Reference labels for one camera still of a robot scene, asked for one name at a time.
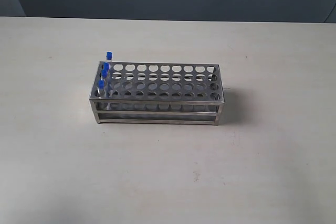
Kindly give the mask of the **stainless steel test tube rack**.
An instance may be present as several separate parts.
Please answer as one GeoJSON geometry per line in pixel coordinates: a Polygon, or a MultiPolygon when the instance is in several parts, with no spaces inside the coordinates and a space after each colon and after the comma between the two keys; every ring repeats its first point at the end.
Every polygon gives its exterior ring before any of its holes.
{"type": "Polygon", "coordinates": [[[109,98],[97,88],[103,64],[89,95],[97,123],[219,125],[225,97],[219,65],[182,63],[110,63],[109,98]],[[108,110],[99,102],[109,102],[108,110]]]}

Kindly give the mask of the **blue-capped tube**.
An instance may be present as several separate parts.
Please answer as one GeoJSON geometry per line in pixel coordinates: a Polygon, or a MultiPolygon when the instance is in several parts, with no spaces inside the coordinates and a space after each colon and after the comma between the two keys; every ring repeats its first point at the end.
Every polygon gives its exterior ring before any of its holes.
{"type": "MultiPolygon", "coordinates": [[[[105,86],[105,81],[104,80],[99,80],[98,81],[98,88],[97,92],[99,95],[99,98],[101,99],[107,99],[109,98],[109,91],[105,86]]],[[[99,102],[99,109],[101,110],[108,110],[109,107],[109,102],[99,102]]]]}
{"type": "Polygon", "coordinates": [[[101,81],[104,83],[104,87],[107,87],[108,84],[110,83],[110,76],[109,76],[108,70],[102,69],[100,77],[101,77],[101,81]]]}
{"type": "Polygon", "coordinates": [[[102,74],[101,74],[101,76],[102,76],[103,78],[107,78],[107,77],[110,76],[110,64],[109,64],[109,63],[105,62],[105,63],[103,64],[103,69],[102,69],[102,74]]]}
{"type": "Polygon", "coordinates": [[[113,59],[113,53],[111,51],[108,51],[106,53],[106,62],[107,63],[112,63],[112,59],[113,59]]]}

